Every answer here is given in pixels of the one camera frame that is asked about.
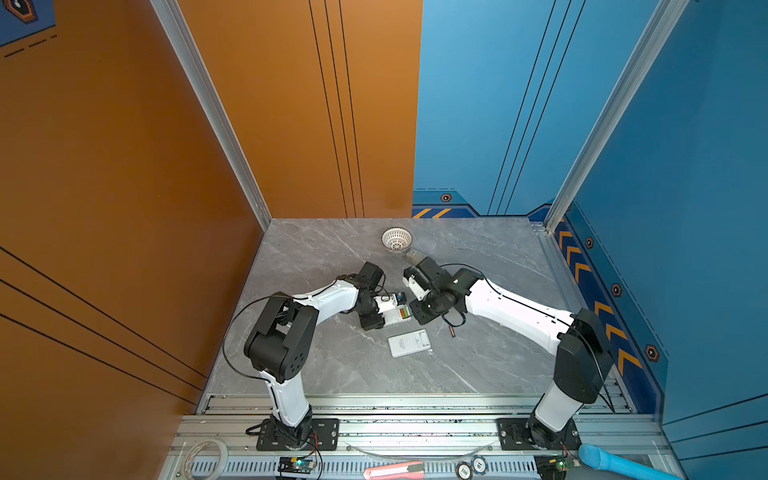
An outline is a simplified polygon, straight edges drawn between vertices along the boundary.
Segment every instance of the metal bracket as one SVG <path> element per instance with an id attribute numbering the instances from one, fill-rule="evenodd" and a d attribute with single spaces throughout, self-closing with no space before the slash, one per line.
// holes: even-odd
<path id="1" fill-rule="evenodd" d="M 312 419 L 310 439 L 298 449 L 290 448 L 278 437 L 276 420 L 274 417 L 270 420 L 262 426 L 259 433 L 256 450 L 260 452 L 311 451 L 315 448 L 314 434 L 317 434 L 318 450 L 322 452 L 336 450 L 339 441 L 339 419 Z"/>
<path id="2" fill-rule="evenodd" d="M 502 450 L 538 450 L 526 440 L 525 424 L 528 419 L 496 419 L 498 440 L 502 444 Z M 565 448 L 577 452 L 581 446 L 576 423 L 573 419 L 565 425 L 563 436 Z"/>

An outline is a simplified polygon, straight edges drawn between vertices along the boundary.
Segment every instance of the yellow chevron arrow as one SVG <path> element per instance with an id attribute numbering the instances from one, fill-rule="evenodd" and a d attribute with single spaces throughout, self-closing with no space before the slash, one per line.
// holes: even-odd
<path id="1" fill-rule="evenodd" d="M 588 272 L 592 271 L 589 265 L 584 265 L 583 263 L 576 262 L 576 273 L 574 274 L 574 276 L 576 277 L 576 283 L 578 283 L 578 273 L 580 270 L 586 270 Z"/>
<path id="2" fill-rule="evenodd" d="M 619 330 L 613 325 L 610 325 L 608 323 L 605 324 L 605 336 L 608 337 L 608 339 L 611 339 L 611 334 L 615 333 L 616 335 L 619 335 L 623 339 L 627 339 L 627 334 Z"/>
<path id="3" fill-rule="evenodd" d="M 565 230 L 560 232 L 560 250 L 563 250 L 563 237 L 573 237 L 573 234 Z"/>
<path id="4" fill-rule="evenodd" d="M 643 366 L 640 364 L 640 360 L 634 358 L 632 355 L 626 353 L 622 349 L 619 349 L 619 373 L 621 376 L 624 376 L 624 360 L 629 360 L 640 368 L 643 368 Z"/>
<path id="5" fill-rule="evenodd" d="M 595 302 L 594 303 L 594 314 L 597 316 L 600 316 L 600 310 L 603 310 L 605 312 L 610 313 L 611 315 L 615 315 L 612 308 L 610 308 L 605 303 Z"/>
<path id="6" fill-rule="evenodd" d="M 579 250 L 577 247 L 568 247 L 565 249 L 566 252 L 568 252 L 568 257 L 566 258 L 566 263 L 568 266 L 571 266 L 571 253 L 581 253 L 581 250 Z"/>

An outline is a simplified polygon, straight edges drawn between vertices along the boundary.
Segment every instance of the white basket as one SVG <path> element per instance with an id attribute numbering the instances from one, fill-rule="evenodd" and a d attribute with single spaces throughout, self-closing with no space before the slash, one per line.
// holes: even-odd
<path id="1" fill-rule="evenodd" d="M 411 234 L 405 228 L 393 227 L 384 232 L 382 243 L 390 252 L 401 252 L 411 246 Z"/>

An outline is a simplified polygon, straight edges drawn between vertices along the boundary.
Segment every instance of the white rectangular device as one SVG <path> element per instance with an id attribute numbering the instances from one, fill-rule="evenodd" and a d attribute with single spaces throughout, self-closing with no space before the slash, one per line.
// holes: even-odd
<path id="1" fill-rule="evenodd" d="M 430 345 L 427 331 L 424 329 L 389 337 L 389 349 L 392 350 L 392 356 L 395 358 L 430 348 L 432 345 Z"/>

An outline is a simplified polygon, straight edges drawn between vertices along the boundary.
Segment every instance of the blue handle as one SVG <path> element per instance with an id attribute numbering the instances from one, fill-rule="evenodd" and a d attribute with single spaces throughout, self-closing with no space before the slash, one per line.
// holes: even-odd
<path id="1" fill-rule="evenodd" d="M 595 470 L 608 470 L 637 480 L 680 480 L 674 475 L 659 472 L 645 465 L 611 455 L 594 445 L 582 445 L 578 449 L 581 461 Z"/>

